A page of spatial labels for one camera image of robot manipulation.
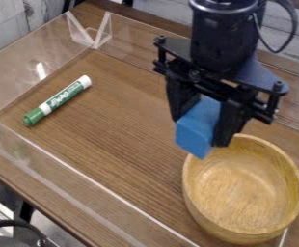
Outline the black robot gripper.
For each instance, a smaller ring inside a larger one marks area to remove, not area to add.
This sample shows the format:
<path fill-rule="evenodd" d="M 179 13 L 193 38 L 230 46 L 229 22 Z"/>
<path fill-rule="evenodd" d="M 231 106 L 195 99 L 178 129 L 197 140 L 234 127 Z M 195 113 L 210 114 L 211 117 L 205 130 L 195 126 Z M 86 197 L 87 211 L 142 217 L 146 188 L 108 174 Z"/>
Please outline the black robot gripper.
<path fill-rule="evenodd" d="M 222 102 L 211 144 L 227 147 L 254 118 L 271 123 L 289 86 L 257 60 L 267 0 L 190 0 L 191 38 L 159 36 L 154 71 L 167 79 L 175 122 L 209 96 Z"/>

